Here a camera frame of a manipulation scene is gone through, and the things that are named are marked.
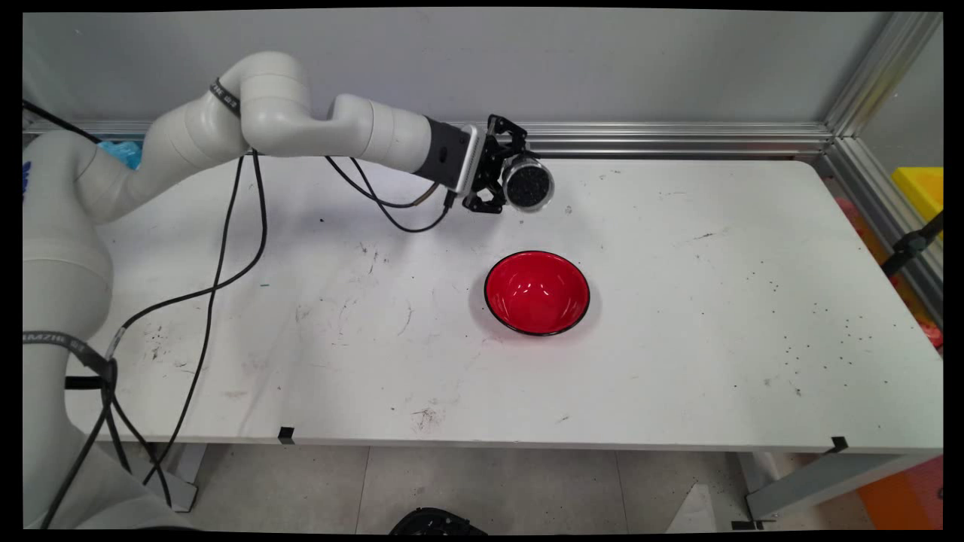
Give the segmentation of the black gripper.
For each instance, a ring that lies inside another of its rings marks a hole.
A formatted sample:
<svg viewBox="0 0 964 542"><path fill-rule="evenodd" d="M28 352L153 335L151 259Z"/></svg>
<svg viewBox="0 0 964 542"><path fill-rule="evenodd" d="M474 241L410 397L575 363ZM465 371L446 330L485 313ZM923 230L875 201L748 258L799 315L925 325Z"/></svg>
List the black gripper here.
<svg viewBox="0 0 964 542"><path fill-rule="evenodd" d="M497 137L508 134L508 143L499 143ZM502 171L505 162L526 151L527 131L500 114L490 114L487 120L487 134L478 159L471 188L462 199L462 206L469 212L500 214L507 199L502 187ZM483 199L481 194L488 193L491 198Z"/></svg>

